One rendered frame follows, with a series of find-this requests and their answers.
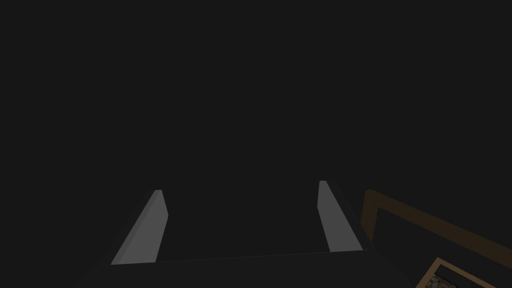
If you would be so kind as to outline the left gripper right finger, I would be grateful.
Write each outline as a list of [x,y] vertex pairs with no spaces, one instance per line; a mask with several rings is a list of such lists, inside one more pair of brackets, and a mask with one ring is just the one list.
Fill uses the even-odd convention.
[[335,181],[319,181],[317,210],[330,252],[375,249]]

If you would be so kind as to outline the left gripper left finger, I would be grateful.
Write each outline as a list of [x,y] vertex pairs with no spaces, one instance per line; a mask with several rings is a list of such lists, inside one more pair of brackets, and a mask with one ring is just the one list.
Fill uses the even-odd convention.
[[145,192],[105,254],[104,264],[154,263],[168,217],[163,191]]

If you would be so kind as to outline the light wood framed picture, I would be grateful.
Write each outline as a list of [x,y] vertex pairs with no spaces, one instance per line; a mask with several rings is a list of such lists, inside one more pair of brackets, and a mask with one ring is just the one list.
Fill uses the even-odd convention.
[[494,285],[436,258],[415,288],[496,288]]

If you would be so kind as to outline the dark brown wooden frame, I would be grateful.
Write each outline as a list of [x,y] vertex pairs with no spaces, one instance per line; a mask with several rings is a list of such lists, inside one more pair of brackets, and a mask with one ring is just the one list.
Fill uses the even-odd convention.
[[512,249],[371,189],[365,191],[360,218],[369,240],[373,239],[379,209],[512,270]]

